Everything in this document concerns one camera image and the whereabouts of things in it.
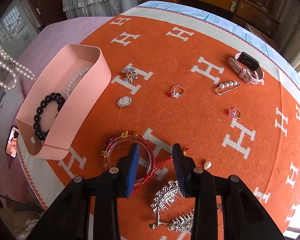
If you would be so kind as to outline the small pearl strand in box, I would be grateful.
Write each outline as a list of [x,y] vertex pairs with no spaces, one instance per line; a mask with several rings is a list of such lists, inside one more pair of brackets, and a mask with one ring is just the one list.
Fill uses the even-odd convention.
[[89,72],[89,70],[90,70],[90,68],[85,68],[71,78],[71,80],[69,81],[69,83],[67,85],[66,98],[68,98],[71,95],[73,86],[76,84],[76,82],[79,81],[81,78],[83,78],[85,76],[85,74],[87,74],[87,72]]

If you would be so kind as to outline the smartphone with lit screen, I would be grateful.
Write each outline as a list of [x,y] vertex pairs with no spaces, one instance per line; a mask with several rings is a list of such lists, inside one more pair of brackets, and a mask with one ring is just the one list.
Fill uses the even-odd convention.
[[17,155],[17,143],[18,143],[19,129],[16,126],[12,126],[6,144],[6,154],[15,158]]

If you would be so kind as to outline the pearl drop pendant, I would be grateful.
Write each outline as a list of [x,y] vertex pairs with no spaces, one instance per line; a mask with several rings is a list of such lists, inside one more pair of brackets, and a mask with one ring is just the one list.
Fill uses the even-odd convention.
[[210,167],[211,167],[211,162],[210,162],[210,161],[206,161],[206,162],[204,163],[204,169],[207,170],[207,169],[210,168]]

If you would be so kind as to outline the light blue patterned bed sheet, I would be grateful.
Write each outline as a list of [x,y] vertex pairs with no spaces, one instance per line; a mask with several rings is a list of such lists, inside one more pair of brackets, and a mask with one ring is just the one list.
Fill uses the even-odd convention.
[[277,52],[277,50],[274,49],[274,46],[259,38],[252,31],[244,29],[238,24],[235,24],[211,12],[189,7],[186,5],[181,5],[172,2],[148,1],[140,4],[140,6],[178,12],[187,16],[192,16],[199,20],[203,20],[208,23],[212,23],[226,31],[229,31],[235,36],[248,42],[250,45],[252,45],[257,50],[266,55],[268,58],[270,58],[275,64],[282,68],[282,70],[296,83],[296,85],[300,87],[300,75],[296,72],[296,70],[293,69],[290,63],[286,61],[286,59],[282,57],[281,54]]

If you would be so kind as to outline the silver flower brooch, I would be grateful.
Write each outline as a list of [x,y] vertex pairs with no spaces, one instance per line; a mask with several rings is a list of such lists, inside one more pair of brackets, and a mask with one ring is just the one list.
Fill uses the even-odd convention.
[[133,83],[134,80],[138,79],[138,74],[136,72],[136,68],[128,67],[122,70],[122,73],[125,74],[124,81],[128,83]]

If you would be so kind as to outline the gold pearl safety pin brooch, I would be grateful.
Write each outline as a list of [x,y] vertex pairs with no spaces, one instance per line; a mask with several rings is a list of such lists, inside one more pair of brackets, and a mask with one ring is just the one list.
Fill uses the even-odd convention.
[[233,90],[238,89],[241,87],[241,83],[237,81],[228,81],[224,83],[220,83],[216,88],[215,88],[215,93],[217,95],[223,95],[225,93],[231,92]]

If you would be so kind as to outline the pink smart watch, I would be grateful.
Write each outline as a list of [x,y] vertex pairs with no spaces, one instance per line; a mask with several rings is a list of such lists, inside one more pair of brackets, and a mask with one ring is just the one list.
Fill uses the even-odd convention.
[[258,85],[264,79],[260,63],[244,51],[229,57],[228,64],[239,78],[247,84]]

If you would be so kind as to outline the oval white stone brooch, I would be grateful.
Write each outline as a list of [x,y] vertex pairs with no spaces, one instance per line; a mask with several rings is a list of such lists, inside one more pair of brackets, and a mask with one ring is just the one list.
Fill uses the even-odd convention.
[[131,105],[132,101],[130,96],[122,96],[117,100],[116,104],[119,108],[126,108]]

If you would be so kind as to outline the orange H-pattern blanket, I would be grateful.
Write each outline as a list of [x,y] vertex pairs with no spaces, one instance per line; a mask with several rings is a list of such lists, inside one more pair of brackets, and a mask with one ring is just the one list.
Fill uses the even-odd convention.
[[[107,139],[129,131],[145,139],[158,163],[179,143],[198,166],[210,161],[212,174],[238,175],[279,229],[288,228],[300,201],[300,88],[281,67],[213,24],[160,9],[133,8],[80,44],[102,50],[111,80],[68,155],[45,160],[65,186],[76,175],[103,172]],[[243,51],[260,63],[258,85],[228,64]],[[124,81],[128,67],[138,74],[133,83]],[[228,81],[241,87],[217,95]],[[132,98],[130,106],[117,106],[122,96]]]

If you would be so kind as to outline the silver rhinestone hair comb tiara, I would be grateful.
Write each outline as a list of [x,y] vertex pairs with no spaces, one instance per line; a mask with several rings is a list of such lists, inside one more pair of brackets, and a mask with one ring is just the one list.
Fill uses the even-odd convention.
[[160,225],[166,226],[170,231],[192,231],[194,221],[194,207],[192,207],[187,213],[181,214],[172,218],[169,222],[163,221],[161,218],[161,212],[166,213],[169,207],[183,198],[181,190],[177,180],[170,180],[168,184],[163,186],[159,191],[155,193],[151,209],[155,213],[155,222],[149,224],[150,229],[155,229]]

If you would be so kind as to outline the pink open jewelry box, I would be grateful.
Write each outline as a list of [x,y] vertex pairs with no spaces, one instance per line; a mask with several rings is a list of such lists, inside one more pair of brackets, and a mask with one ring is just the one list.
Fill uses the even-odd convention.
[[[33,123],[40,102],[52,92],[66,95],[70,80],[86,71],[75,82],[61,110],[51,102],[44,109],[40,125],[48,132],[45,141],[34,134]],[[90,110],[109,85],[111,71],[98,47],[69,44],[62,48],[42,71],[16,117],[27,152],[36,158],[62,160]]]

